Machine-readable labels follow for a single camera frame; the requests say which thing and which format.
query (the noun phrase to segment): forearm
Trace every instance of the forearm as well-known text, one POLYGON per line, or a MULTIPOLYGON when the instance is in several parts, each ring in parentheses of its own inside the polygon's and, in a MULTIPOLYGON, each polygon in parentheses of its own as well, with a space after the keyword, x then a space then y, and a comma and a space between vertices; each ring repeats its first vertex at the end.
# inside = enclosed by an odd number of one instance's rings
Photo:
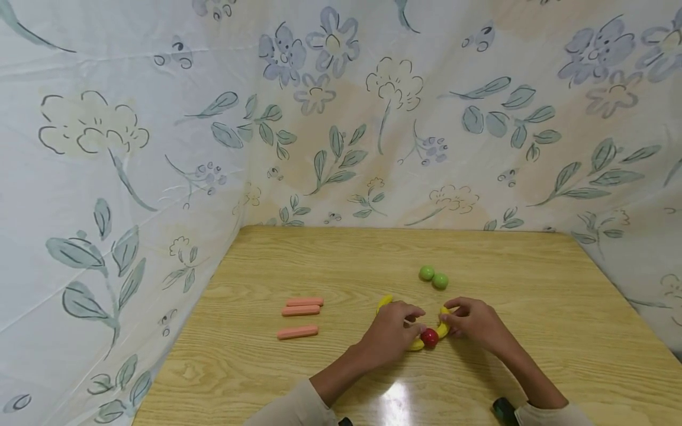
POLYGON ((557 410, 568 405, 568 400, 518 342, 498 357, 521 385, 532 406, 557 410))
POLYGON ((370 371, 358 345, 351 346, 329 367, 310 378, 322 401, 331 407, 358 379, 370 371))

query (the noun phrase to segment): gray sleeve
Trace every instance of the gray sleeve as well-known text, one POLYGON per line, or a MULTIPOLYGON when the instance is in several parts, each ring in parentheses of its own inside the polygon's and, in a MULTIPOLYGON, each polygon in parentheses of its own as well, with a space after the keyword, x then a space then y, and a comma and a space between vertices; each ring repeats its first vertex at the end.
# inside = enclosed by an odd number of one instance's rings
POLYGON ((594 426, 575 404, 568 404, 559 410, 541 410, 526 404, 514 414, 521 426, 594 426))
POLYGON ((244 426, 338 426, 338 420, 322 401, 310 380, 277 398, 251 416, 244 426))

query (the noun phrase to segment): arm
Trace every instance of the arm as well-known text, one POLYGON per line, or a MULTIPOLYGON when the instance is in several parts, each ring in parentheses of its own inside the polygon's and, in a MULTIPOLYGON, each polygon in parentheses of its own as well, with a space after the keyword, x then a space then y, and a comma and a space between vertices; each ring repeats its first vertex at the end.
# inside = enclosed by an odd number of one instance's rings
POLYGON ((360 342, 310 380, 258 411, 244 426, 336 426, 330 407, 362 376, 402 358, 426 328, 422 324, 405 327, 404 320, 424 314, 402 301, 382 306, 360 342))

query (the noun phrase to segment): floral fabric backdrop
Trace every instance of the floral fabric backdrop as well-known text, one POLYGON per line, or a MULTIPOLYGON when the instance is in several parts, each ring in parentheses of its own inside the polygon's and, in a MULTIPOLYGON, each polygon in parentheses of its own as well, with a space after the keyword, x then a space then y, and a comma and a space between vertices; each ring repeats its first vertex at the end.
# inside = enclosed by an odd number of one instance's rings
POLYGON ((682 359, 682 2, 0 17, 0 424, 129 425, 251 224, 568 233, 682 359))

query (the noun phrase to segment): banana toy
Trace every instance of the banana toy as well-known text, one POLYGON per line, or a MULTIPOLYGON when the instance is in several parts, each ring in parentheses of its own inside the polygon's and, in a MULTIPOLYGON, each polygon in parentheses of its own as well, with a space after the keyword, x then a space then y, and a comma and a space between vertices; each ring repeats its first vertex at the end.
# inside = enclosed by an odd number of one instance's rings
MULTIPOLYGON (((379 305, 377 305, 377 307, 376 307, 376 313, 374 315, 377 315, 379 313, 379 309, 381 309, 382 306, 388 305, 392 301, 393 301, 393 295, 392 294, 386 294, 384 297, 382 297, 381 300, 379 301, 379 305)), ((441 306, 441 314, 449 314, 449 313, 450 313, 450 311, 448 310, 448 308, 446 308, 445 306, 441 306)), ((438 328, 436 328, 436 333, 438 333, 439 339, 442 339, 445 336, 447 336, 447 334, 449 332, 450 332, 450 326, 445 324, 444 322, 441 322, 438 325, 438 328)), ((412 342, 412 344, 410 345, 408 350, 416 351, 416 350, 421 350, 423 348, 424 348, 424 342, 421 340, 420 337, 418 337, 417 339, 415 339, 415 341, 412 342)))

